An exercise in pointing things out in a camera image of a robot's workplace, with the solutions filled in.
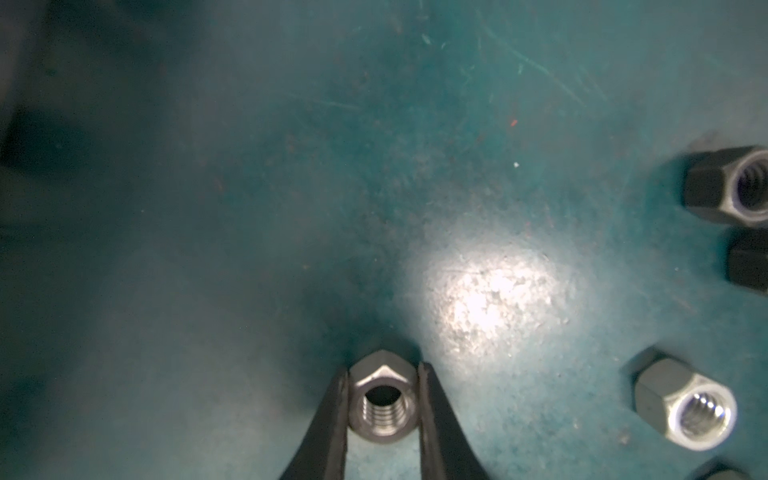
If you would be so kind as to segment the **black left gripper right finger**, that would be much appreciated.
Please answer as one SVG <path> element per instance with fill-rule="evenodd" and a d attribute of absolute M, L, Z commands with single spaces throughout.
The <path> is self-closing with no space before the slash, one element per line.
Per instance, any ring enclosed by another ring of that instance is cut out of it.
<path fill-rule="evenodd" d="M 488 480 L 473 452 L 434 367 L 418 366 L 420 470 L 424 480 Z"/>

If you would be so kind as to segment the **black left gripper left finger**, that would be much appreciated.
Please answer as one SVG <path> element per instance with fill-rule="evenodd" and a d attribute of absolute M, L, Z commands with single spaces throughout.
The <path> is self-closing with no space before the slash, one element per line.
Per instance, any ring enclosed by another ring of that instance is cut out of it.
<path fill-rule="evenodd" d="M 330 381 L 306 434 L 280 480 L 343 480 L 349 425 L 349 374 Z"/>

